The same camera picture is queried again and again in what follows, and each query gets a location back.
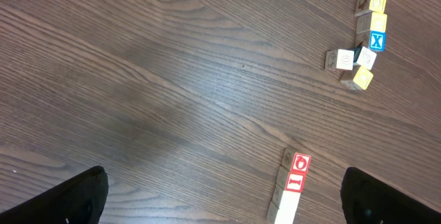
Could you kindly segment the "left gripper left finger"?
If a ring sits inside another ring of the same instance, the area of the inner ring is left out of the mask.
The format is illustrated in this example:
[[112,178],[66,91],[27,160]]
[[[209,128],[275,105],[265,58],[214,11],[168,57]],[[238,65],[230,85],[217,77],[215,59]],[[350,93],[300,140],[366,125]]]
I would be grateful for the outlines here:
[[97,224],[109,190],[103,167],[94,166],[1,213],[1,224]]

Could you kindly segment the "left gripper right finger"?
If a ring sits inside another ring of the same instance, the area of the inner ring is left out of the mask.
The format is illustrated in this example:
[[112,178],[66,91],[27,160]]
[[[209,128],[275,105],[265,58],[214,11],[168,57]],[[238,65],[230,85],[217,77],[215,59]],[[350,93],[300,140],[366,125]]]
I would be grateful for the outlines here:
[[356,167],[340,190],[347,224],[440,224],[440,213]]

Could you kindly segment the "red I wooden block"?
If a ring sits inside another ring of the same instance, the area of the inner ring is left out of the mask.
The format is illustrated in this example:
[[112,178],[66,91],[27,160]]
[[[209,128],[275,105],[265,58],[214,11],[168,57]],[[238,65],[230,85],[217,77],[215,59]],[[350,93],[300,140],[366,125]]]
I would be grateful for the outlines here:
[[286,191],[301,193],[304,188],[305,179],[305,174],[297,174],[289,171],[283,166],[280,166],[278,168],[276,184],[281,186]]

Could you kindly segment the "white ladybug wooden block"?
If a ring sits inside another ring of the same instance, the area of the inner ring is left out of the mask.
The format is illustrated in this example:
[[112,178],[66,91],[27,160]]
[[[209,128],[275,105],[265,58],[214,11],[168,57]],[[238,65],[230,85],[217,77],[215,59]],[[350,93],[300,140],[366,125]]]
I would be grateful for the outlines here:
[[300,193],[284,190],[278,184],[275,185],[271,201],[280,210],[297,210],[300,202]]

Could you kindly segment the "white block blue D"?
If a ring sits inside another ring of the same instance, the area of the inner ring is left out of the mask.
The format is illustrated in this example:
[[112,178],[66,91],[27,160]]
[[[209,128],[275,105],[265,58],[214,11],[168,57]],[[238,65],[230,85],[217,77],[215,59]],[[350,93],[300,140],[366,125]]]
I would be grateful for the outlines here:
[[311,164],[312,157],[307,154],[301,154],[292,147],[286,147],[283,153],[281,165],[291,172],[297,174],[307,174]]

